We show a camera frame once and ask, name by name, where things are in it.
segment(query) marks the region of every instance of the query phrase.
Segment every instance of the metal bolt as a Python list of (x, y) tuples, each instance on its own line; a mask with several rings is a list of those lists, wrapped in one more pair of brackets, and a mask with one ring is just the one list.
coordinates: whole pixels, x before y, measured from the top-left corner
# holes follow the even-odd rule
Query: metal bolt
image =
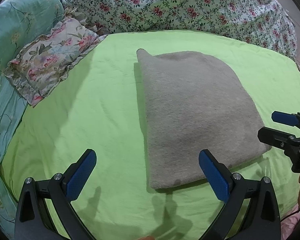
[(270, 179), (268, 177), (263, 177), (263, 181), (266, 183), (270, 183)]
[(62, 178), (62, 174), (61, 173), (57, 173), (53, 177), (53, 179), (56, 179), (56, 180), (59, 180), (60, 178)]
[(237, 180), (241, 179), (241, 175), (239, 173), (234, 173), (234, 174), (232, 174), (232, 176), (234, 177), (234, 179), (237, 179)]
[(32, 178), (27, 178), (27, 179), (25, 179), (25, 183), (26, 184), (29, 184), (29, 183), (31, 183), (32, 182)]

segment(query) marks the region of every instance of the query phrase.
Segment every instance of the blue gripper pad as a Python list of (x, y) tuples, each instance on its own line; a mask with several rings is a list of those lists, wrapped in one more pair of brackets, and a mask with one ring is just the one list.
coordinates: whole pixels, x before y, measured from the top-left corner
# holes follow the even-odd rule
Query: blue gripper pad
[(296, 126), (299, 124), (299, 120), (294, 114), (286, 114), (286, 113), (274, 111), (271, 115), (271, 119), (274, 122), (282, 123), (290, 126)]
[(199, 153), (199, 165), (207, 177), (207, 180), (218, 200), (222, 200), (226, 203), (230, 197), (229, 184), (214, 165), (212, 160), (207, 156), (205, 151), (201, 151)]
[(95, 151), (90, 150), (67, 182), (65, 196), (69, 202), (76, 200), (79, 197), (86, 181), (96, 165), (96, 161)]

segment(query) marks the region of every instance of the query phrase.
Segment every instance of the folded towel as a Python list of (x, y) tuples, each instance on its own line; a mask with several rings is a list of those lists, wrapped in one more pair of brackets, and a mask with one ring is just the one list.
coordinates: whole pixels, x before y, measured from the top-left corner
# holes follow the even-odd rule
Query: folded towel
[(151, 56), (139, 49), (137, 58), (152, 188), (205, 178), (198, 163), (202, 149), (228, 168), (270, 149), (257, 138), (263, 122), (254, 102), (227, 64), (189, 51)]

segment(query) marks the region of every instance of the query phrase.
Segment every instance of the gray towel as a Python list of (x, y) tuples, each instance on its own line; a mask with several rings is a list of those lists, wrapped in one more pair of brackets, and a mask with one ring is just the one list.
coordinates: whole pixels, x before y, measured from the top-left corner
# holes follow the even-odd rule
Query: gray towel
[(263, 126), (233, 70), (199, 52), (151, 56), (137, 51), (147, 119), (150, 186), (174, 187), (205, 178), (198, 163), (209, 149), (228, 168), (270, 149)]

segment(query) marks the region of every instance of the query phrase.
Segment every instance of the green bed sheet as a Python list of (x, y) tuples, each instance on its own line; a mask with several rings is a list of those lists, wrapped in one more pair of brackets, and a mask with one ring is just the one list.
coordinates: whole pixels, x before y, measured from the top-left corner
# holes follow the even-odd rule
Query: green bed sheet
[[(271, 120), (275, 110), (300, 112), (300, 73), (289, 58), (204, 32), (113, 34), (51, 95), (26, 109), (0, 174), (18, 198), (25, 178), (49, 179), (91, 148), (98, 163), (72, 205), (97, 239), (132, 240), (145, 235), (198, 239), (222, 202), (206, 181), (160, 192), (147, 186), (144, 98), (136, 63), (139, 48), (152, 55), (188, 50), (221, 59), (235, 71), (266, 126), (300, 136), (297, 128)], [(273, 148), (232, 171), (248, 179), (269, 176), (281, 214), (297, 202), (298, 174), (291, 172), (291, 162), (281, 150)], [(55, 211), (52, 216), (64, 234)]]

